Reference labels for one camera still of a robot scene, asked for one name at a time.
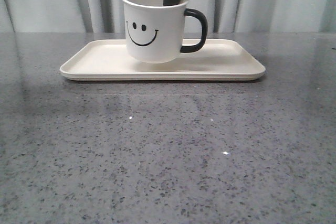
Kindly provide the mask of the grey-white pleated curtain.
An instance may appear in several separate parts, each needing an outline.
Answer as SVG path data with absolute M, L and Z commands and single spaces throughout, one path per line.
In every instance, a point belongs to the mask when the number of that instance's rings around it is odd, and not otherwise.
M 190 0 L 212 33 L 335 32 L 335 0 Z M 122 0 L 1 0 L 1 31 L 122 33 Z

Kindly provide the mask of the white smiley mug black handle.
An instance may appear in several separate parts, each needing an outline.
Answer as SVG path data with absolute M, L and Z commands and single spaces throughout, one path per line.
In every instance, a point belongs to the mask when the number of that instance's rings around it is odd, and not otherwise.
M 181 53 L 199 51 L 206 42 L 208 23 L 198 10 L 187 8 L 189 0 L 165 6 L 163 0 L 122 0 L 127 51 L 146 63 L 165 63 Z M 196 18 L 202 28 L 197 44 L 183 45 L 185 18 Z

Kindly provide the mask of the cream rectangular plastic tray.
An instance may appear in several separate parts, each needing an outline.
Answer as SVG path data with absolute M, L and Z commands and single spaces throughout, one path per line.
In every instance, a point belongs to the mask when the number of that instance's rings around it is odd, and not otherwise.
M 233 40 L 208 39 L 197 52 L 167 63 L 144 63 L 128 54 L 124 39 L 106 39 L 85 45 L 60 72 L 77 81 L 249 81 L 262 77 L 266 68 Z

